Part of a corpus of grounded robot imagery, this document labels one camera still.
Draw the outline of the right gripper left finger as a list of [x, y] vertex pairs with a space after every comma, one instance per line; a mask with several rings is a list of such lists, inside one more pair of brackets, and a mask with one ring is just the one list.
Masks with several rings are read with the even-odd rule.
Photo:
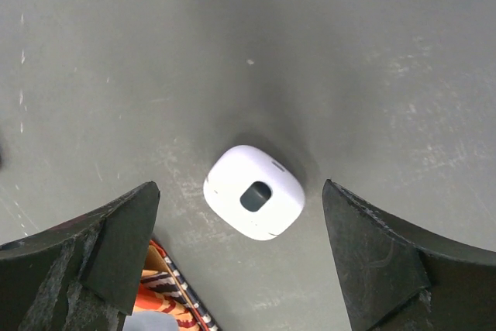
[[121, 330], [132, 314], [160, 190], [110, 203], [1, 246], [3, 330]]

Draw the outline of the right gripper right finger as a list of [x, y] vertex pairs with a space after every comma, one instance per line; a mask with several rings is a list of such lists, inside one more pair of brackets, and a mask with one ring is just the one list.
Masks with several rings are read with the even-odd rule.
[[495, 253], [448, 239], [327, 180], [326, 228], [353, 330], [493, 330]]

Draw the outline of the white earbud charging case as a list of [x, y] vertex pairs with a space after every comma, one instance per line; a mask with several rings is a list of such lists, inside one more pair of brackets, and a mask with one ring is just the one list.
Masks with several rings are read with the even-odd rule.
[[222, 220], [258, 241], [280, 236], [305, 207], [298, 179], [272, 156], [249, 145], [235, 146], [215, 162], [203, 195]]

